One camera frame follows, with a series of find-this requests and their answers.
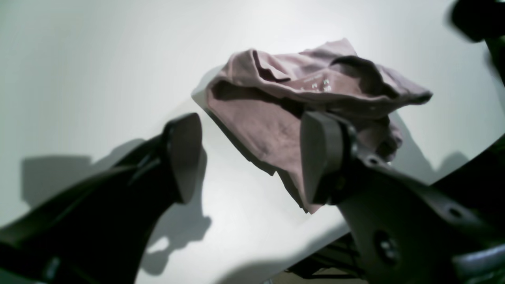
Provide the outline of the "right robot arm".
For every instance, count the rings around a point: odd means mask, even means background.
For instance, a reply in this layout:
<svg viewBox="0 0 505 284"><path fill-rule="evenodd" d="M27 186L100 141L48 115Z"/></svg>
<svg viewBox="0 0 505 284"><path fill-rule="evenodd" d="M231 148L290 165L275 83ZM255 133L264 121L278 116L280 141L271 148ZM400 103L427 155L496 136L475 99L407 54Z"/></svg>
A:
<svg viewBox="0 0 505 284"><path fill-rule="evenodd" d="M503 0L457 0L450 22L473 43L484 41L490 61L500 79L505 76L505 2Z"/></svg>

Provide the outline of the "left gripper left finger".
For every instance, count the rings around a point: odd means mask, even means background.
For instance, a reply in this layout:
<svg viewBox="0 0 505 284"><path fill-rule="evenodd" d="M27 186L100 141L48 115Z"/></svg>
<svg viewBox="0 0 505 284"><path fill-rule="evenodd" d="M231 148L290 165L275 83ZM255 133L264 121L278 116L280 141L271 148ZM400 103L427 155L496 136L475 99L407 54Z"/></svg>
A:
<svg viewBox="0 0 505 284"><path fill-rule="evenodd" d="M1 229L1 269L47 284L133 284L159 218L194 195L197 113Z"/></svg>

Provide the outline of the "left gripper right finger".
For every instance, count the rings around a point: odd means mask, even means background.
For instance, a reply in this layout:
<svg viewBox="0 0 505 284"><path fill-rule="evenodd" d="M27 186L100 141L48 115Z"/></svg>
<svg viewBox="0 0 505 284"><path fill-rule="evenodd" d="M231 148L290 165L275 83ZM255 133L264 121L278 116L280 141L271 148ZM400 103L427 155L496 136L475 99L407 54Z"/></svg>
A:
<svg viewBox="0 0 505 284"><path fill-rule="evenodd" d="M395 171L336 115L305 111L300 139L305 196L339 209L368 283L504 283L503 230Z"/></svg>

